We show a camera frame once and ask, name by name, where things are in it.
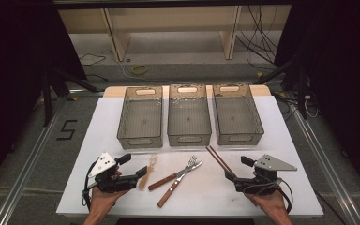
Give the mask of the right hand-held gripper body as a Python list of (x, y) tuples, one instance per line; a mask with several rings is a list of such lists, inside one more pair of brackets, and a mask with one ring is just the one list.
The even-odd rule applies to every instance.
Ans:
[(297, 168), (276, 157), (264, 154), (254, 160), (251, 167), (254, 170), (254, 178), (234, 178), (234, 186), (237, 192), (254, 195), (270, 195), (279, 187), (281, 179), (278, 171), (295, 172)]

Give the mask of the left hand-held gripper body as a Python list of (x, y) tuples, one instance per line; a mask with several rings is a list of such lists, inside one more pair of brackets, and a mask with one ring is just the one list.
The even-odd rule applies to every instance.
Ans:
[(89, 188), (98, 187), (102, 192), (114, 193), (135, 188), (138, 182), (136, 174), (122, 176), (117, 173), (118, 166), (108, 152), (103, 152), (91, 166), (87, 177), (93, 178), (95, 183)]

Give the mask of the wooden handled metal fork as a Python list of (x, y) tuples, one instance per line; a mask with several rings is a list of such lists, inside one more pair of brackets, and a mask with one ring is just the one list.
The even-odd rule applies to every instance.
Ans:
[[(192, 156), (191, 159), (188, 161), (188, 164), (194, 163), (197, 161), (196, 156)], [(169, 187), (169, 189), (165, 192), (165, 194), (161, 197), (161, 199), (158, 201), (157, 206), (162, 207), (166, 201), (171, 197), (174, 190), (177, 188), (178, 184), (181, 182), (184, 175), (182, 175), (180, 178), (174, 179), (172, 185)]]

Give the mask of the grey translucent plastic bin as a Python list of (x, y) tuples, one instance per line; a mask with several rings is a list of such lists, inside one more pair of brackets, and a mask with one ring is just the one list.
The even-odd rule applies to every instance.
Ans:
[(169, 89), (167, 135), (170, 146), (207, 146), (212, 127), (203, 84), (173, 84)]
[(126, 89), (117, 139), (124, 149), (160, 148), (163, 89), (161, 86)]
[(264, 134), (248, 83), (213, 86), (218, 145), (257, 145)]

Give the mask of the person's left hand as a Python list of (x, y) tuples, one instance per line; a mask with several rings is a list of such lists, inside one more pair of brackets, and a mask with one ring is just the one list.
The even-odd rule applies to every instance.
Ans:
[(98, 187), (94, 187), (92, 191), (90, 213), (107, 214), (116, 202), (127, 193), (127, 190), (106, 193), (102, 192)]

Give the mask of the person's right hand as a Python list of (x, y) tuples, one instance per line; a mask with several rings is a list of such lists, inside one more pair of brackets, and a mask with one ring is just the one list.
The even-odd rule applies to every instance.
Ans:
[(255, 206), (260, 207), (269, 217), (288, 215), (283, 196), (279, 190), (265, 196), (247, 194), (247, 198), (250, 199)]

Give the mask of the white table cover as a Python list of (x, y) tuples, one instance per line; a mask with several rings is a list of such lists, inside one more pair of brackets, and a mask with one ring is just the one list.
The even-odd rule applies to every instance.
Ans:
[[(312, 190), (308, 176), (296, 152), (278, 105), (273, 97), (255, 97), (264, 134), (255, 146), (218, 146), (211, 144), (221, 158), (240, 177), (251, 177), (253, 169), (240, 161), (241, 156), (258, 159), (268, 154), (297, 168), (295, 172), (280, 172), (285, 193), (293, 196), (290, 215), (294, 218), (315, 218), (323, 210)], [(75, 217), (88, 213), (83, 205), (82, 192), (86, 173), (103, 152), (119, 158), (126, 151), (116, 139), (123, 99), (102, 97), (98, 100), (87, 129), (78, 158), (67, 181), (57, 213)], [(202, 165), (186, 174), (164, 206), (158, 201), (171, 186), (169, 183), (155, 190), (132, 189), (122, 197), (110, 214), (120, 218), (256, 218), (263, 212), (255, 207), (234, 184), (227, 180), (224, 171), (205, 148), (171, 148), (168, 144), (157, 150), (158, 161), (150, 173), (150, 184), (183, 169), (192, 156)]]

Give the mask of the black tripod stand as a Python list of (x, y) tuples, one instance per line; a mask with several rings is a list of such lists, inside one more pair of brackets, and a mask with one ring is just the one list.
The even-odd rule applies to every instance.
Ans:
[(281, 87), (284, 91), (289, 91), (295, 86), (297, 87), (297, 110), (304, 119), (307, 119), (308, 110), (305, 106), (305, 96), (308, 94), (306, 85), (307, 76), (300, 61), (301, 56), (296, 54), (288, 62), (256, 81), (255, 84), (267, 83), (284, 73), (285, 77), (281, 82)]
[(103, 92), (103, 89), (97, 88), (59, 67), (46, 67), (42, 75), (42, 93), (45, 112), (44, 126), (47, 126), (53, 118), (51, 90), (53, 90), (60, 98), (66, 98), (69, 95), (69, 89), (65, 84), (65, 81), (75, 83), (92, 93)]

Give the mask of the yellow tape roll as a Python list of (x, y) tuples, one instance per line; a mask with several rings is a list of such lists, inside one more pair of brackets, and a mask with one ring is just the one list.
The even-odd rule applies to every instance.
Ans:
[(145, 65), (135, 65), (131, 68), (131, 72), (135, 75), (143, 75), (148, 71)]

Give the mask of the light wooden shelf unit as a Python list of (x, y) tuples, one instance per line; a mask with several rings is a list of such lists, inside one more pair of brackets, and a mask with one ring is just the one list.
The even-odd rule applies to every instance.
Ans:
[(61, 9), (59, 15), (70, 34), (106, 34), (118, 61), (125, 57), (133, 33), (201, 32), (220, 34), (224, 57), (233, 58), (235, 33), (285, 27), (289, 5), (224, 7), (135, 7)]

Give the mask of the black curtain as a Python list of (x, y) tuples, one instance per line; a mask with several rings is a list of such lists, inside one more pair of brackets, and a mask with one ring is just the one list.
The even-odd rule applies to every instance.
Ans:
[(41, 94), (49, 67), (85, 78), (53, 0), (0, 0), (0, 166)]
[(311, 39), (300, 64), (310, 90), (360, 175), (360, 0), (292, 0), (275, 64)]

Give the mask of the aluminium floor rail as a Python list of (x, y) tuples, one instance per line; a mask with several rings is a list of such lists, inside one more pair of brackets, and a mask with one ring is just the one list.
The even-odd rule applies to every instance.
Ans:
[(291, 106), (293, 115), (302, 129), (302, 132), (307, 139), (312, 153), (318, 161), (322, 172), (332, 189), (337, 201), (350, 225), (360, 225), (360, 213), (356, 207), (356, 203), (353, 200), (352, 195), (340, 181), (340, 178), (335, 171), (334, 166), (329, 160), (329, 157), (325, 154), (323, 146), (319, 142), (309, 122), (304, 119), (298, 108)]
[(47, 126), (31, 119), (0, 171), (0, 225), (54, 225), (66, 220), (56, 213), (75, 160), (77, 100), (59, 97)]

